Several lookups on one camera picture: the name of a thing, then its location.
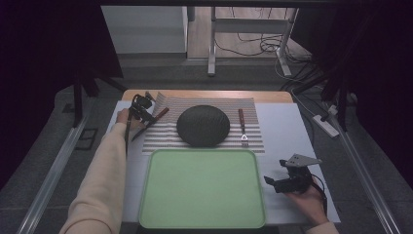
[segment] beige sleeve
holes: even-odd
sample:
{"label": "beige sleeve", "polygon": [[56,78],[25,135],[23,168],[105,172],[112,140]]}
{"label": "beige sleeve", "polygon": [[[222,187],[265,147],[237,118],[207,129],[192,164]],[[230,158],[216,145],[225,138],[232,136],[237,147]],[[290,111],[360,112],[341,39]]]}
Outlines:
{"label": "beige sleeve", "polygon": [[306,234],[338,234],[338,231],[332,222],[327,222],[306,231]]}
{"label": "beige sleeve", "polygon": [[59,233],[119,233],[125,192],[125,124],[106,134]]}

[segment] green tray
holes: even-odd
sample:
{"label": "green tray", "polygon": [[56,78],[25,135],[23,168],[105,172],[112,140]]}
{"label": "green tray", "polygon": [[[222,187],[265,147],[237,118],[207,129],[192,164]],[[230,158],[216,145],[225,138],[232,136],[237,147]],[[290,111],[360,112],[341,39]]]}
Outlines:
{"label": "green tray", "polygon": [[139,212],[145,228],[259,228],[264,203],[249,150],[160,149]]}

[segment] black plate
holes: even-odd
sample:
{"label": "black plate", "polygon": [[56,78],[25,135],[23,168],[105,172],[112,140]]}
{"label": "black plate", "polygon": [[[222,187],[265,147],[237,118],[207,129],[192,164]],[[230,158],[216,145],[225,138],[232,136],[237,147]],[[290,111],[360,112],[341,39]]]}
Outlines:
{"label": "black plate", "polygon": [[230,120],[222,110],[210,105],[197,105],[178,118],[176,129],[183,141],[196,147],[212,147],[230,132]]}

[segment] white power strip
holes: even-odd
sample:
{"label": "white power strip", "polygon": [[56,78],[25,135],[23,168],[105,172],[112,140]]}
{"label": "white power strip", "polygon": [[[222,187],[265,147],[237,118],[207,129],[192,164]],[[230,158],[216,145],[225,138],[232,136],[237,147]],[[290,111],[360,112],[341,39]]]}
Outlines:
{"label": "white power strip", "polygon": [[322,122],[321,121],[321,116],[320,115],[316,115],[313,117],[314,121],[322,128],[325,130],[325,132],[335,138],[339,136],[339,133],[337,132],[337,130],[334,129],[334,127],[332,127],[327,121]]}

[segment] striped cloth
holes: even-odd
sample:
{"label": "striped cloth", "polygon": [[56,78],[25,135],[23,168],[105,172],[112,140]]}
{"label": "striped cloth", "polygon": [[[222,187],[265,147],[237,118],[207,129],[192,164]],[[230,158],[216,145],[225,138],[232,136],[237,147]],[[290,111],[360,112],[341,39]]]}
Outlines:
{"label": "striped cloth", "polygon": [[[151,155],[152,152],[157,149],[191,147],[178,135],[176,122],[186,109],[196,105],[215,106],[222,110],[230,120],[230,133],[223,142],[213,148],[242,148],[251,150],[257,156],[264,154],[264,143],[253,98],[178,98],[165,97],[162,94],[158,94],[153,111],[154,116],[160,113],[165,107],[169,108],[169,112],[146,131],[142,148],[143,155]],[[248,137],[248,147],[242,147],[242,131],[238,114],[238,109],[240,108],[244,111],[245,133]]]}

